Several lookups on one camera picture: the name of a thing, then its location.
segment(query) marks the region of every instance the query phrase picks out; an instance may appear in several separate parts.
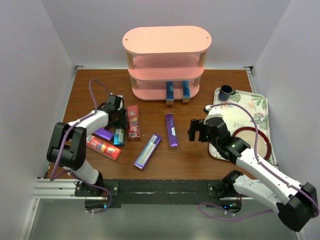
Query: dark blue mug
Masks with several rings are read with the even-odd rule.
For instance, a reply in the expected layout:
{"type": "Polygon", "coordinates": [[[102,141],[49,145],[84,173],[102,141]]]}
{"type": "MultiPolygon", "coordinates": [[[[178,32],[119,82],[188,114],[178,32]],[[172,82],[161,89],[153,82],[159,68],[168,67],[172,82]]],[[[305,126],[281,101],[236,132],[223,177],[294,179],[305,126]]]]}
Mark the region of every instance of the dark blue mug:
{"type": "Polygon", "coordinates": [[[219,97],[220,101],[225,102],[230,98],[231,95],[233,95],[235,93],[236,93],[236,90],[232,89],[232,87],[230,87],[228,85],[223,85],[220,88],[218,97],[219,97]]]}

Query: shelf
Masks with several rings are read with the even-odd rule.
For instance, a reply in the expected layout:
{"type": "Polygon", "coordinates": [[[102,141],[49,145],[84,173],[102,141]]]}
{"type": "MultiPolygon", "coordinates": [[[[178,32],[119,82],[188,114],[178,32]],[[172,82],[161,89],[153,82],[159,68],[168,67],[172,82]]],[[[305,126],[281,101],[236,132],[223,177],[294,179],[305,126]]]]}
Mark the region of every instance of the shelf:
{"type": "MultiPolygon", "coordinates": [[[[137,81],[138,88],[132,88],[133,94],[141,100],[166,100],[167,85],[165,81],[137,81]]],[[[190,98],[194,98],[199,92],[200,86],[194,86],[194,80],[189,82],[190,98]]],[[[173,95],[175,100],[183,99],[182,81],[173,83],[173,95]]]]}
{"type": "Polygon", "coordinates": [[[183,81],[199,78],[205,70],[198,66],[199,57],[190,54],[148,55],[133,58],[133,69],[128,69],[138,81],[183,81]]]}
{"type": "Polygon", "coordinates": [[[198,26],[137,27],[122,39],[125,50],[133,55],[201,54],[211,45],[210,33],[198,26]]]}

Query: gray wall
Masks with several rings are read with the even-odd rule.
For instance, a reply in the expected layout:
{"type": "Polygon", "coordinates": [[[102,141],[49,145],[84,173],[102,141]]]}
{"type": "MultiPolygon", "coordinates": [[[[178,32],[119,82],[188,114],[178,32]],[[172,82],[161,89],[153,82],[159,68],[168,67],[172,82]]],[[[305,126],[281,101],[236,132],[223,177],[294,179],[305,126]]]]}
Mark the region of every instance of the gray wall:
{"type": "Polygon", "coordinates": [[[40,0],[1,1],[0,31],[0,239],[16,240],[73,67],[40,0]]]}
{"type": "MultiPolygon", "coordinates": [[[[320,190],[320,1],[292,0],[253,73],[268,99],[271,139],[280,169],[320,190]]],[[[305,230],[319,239],[320,217],[305,230]]]]}
{"type": "Polygon", "coordinates": [[[206,68],[253,66],[290,0],[42,0],[75,65],[127,68],[122,38],[147,26],[196,25],[212,45],[206,68]]]}

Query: brown tabletop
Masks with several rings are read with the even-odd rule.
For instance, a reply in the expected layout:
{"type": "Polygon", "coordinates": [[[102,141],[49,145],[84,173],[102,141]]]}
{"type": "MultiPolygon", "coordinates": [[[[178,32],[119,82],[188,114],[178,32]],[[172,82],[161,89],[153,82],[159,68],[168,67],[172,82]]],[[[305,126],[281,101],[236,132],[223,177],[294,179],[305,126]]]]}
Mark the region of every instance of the brown tabletop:
{"type": "MultiPolygon", "coordinates": [[[[200,81],[200,90],[189,103],[174,101],[143,101],[137,99],[131,88],[131,81],[126,69],[117,70],[78,70],[63,121],[77,120],[94,108],[88,82],[97,79],[104,83],[115,95],[123,95],[125,106],[138,105],[141,140],[130,142],[126,136],[125,146],[120,147],[122,155],[114,162],[103,155],[86,149],[86,159],[103,175],[104,179],[183,179],[183,180],[216,180],[222,179],[232,170],[242,171],[253,176],[231,162],[213,158],[209,154],[208,143],[189,142],[187,131],[191,119],[204,119],[203,109],[213,103],[216,88],[230,85],[234,89],[251,92],[245,70],[205,70],[200,81]],[[178,138],[178,149],[170,150],[165,114],[173,113],[175,131],[178,138]],[[152,134],[162,136],[162,141],[143,170],[134,167],[152,134]]],[[[107,93],[98,83],[93,82],[93,92],[97,103],[107,99],[107,93]]]]}

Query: purple box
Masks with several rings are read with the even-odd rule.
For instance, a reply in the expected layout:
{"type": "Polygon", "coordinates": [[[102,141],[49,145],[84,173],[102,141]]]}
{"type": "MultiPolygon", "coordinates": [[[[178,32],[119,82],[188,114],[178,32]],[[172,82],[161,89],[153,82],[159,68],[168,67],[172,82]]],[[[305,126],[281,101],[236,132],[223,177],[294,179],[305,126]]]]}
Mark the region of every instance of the purple box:
{"type": "Polygon", "coordinates": [[[112,132],[109,132],[108,130],[105,130],[103,128],[99,128],[94,132],[94,134],[109,141],[114,137],[114,134],[112,132]]]}
{"type": "Polygon", "coordinates": [[[169,146],[172,149],[178,148],[178,138],[176,136],[174,115],[167,113],[165,115],[166,130],[168,132],[169,146]]]}
{"type": "Polygon", "coordinates": [[[143,169],[145,165],[147,164],[149,158],[154,153],[156,147],[160,143],[162,137],[160,137],[157,134],[153,134],[146,146],[144,147],[142,153],[137,158],[137,160],[134,162],[134,165],[139,168],[143,169]]]}

